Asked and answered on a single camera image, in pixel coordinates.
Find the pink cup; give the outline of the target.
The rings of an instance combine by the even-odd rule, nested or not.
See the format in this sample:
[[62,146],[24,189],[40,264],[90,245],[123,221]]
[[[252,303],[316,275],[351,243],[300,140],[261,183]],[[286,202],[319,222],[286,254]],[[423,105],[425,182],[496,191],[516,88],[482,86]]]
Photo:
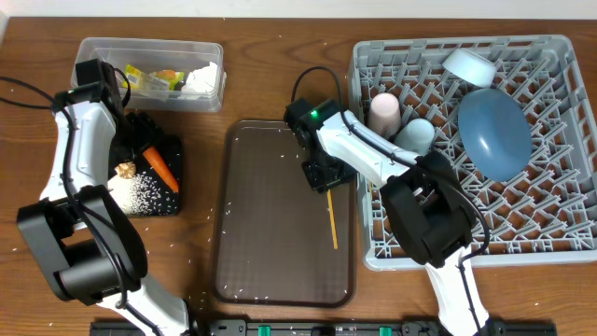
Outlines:
[[378,93],[371,100],[367,126],[379,136],[389,139],[401,126],[398,99],[389,92]]

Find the light blue cup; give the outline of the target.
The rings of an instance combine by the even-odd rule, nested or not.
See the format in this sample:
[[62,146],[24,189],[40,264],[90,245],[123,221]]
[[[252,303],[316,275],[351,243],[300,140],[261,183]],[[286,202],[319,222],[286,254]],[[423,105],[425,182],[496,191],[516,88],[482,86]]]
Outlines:
[[435,128],[430,121],[414,119],[397,134],[394,144],[424,156],[430,151],[434,137]]

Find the white tissue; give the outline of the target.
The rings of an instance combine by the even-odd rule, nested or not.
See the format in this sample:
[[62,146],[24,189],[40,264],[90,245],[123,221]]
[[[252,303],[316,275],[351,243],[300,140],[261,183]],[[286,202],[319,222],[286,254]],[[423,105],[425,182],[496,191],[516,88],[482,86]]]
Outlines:
[[187,76],[187,80],[181,91],[187,93],[210,93],[216,88],[216,80],[219,67],[216,63],[209,62],[203,68],[193,70]]

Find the orange carrot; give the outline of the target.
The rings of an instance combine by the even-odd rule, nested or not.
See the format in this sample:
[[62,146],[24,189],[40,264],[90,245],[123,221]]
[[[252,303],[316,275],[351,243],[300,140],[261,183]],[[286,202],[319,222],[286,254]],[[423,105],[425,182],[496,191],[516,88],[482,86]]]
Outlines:
[[167,163],[164,161],[158,150],[154,146],[148,147],[143,156],[149,165],[155,170],[162,181],[174,192],[179,192],[178,180],[174,177]]

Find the dark blue plate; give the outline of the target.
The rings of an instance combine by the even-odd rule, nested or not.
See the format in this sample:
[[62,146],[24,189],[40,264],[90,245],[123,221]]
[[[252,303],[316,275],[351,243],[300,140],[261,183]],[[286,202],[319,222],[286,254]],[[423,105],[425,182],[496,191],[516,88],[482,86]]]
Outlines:
[[506,182],[521,173],[532,154],[532,136],[517,102],[496,89],[464,96],[458,130],[467,156],[487,178]]

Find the light blue bowl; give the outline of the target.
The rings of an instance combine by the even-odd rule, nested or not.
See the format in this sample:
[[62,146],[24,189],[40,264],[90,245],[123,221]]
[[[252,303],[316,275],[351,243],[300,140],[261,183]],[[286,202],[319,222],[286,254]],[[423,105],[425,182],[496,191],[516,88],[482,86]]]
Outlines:
[[497,72],[497,67],[492,62],[468,49],[455,50],[442,66],[460,79],[480,88],[489,88]]

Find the yellow green snack wrapper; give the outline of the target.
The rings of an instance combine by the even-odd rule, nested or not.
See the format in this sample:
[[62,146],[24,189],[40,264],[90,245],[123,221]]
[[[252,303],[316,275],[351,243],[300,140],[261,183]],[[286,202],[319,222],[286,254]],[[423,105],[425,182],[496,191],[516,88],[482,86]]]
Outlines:
[[122,86],[131,90],[174,91],[185,79],[184,72],[160,70],[146,73],[131,64],[125,67],[125,80]]

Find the white rice pile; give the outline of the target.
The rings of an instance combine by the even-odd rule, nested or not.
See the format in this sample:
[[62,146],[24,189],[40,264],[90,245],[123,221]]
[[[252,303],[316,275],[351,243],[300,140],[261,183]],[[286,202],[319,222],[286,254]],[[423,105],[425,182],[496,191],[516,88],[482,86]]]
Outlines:
[[179,211],[179,195],[152,175],[133,179],[115,175],[108,181],[108,191],[128,217],[161,217]]

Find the brown mushroom scrap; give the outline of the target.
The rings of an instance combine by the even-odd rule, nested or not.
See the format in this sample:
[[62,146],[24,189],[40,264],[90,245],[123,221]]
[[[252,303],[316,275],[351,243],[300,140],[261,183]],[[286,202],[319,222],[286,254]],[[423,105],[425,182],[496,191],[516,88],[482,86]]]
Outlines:
[[136,176],[136,165],[133,161],[120,163],[115,171],[117,176],[122,179],[133,179]]

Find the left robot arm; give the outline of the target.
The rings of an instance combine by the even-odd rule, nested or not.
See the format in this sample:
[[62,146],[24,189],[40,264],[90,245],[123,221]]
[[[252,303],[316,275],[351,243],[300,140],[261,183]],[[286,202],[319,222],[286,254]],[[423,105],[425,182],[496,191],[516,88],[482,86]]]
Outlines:
[[107,187],[114,168],[167,137],[147,113],[125,113],[121,74],[99,59],[77,63],[76,87],[49,98],[59,131],[52,172],[17,227],[60,300],[110,309],[145,335],[206,335],[149,274],[142,238]]

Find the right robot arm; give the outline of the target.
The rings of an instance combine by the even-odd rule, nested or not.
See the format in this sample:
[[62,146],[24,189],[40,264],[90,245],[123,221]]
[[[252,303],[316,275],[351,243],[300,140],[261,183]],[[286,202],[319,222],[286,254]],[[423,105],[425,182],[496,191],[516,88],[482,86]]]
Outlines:
[[291,102],[284,121],[306,150],[302,169],[319,193],[355,173],[376,185],[400,248],[428,273],[438,318],[452,335],[489,335],[471,260],[479,254],[472,230],[485,222],[464,195],[450,162],[436,151],[421,155],[380,137],[334,100]]

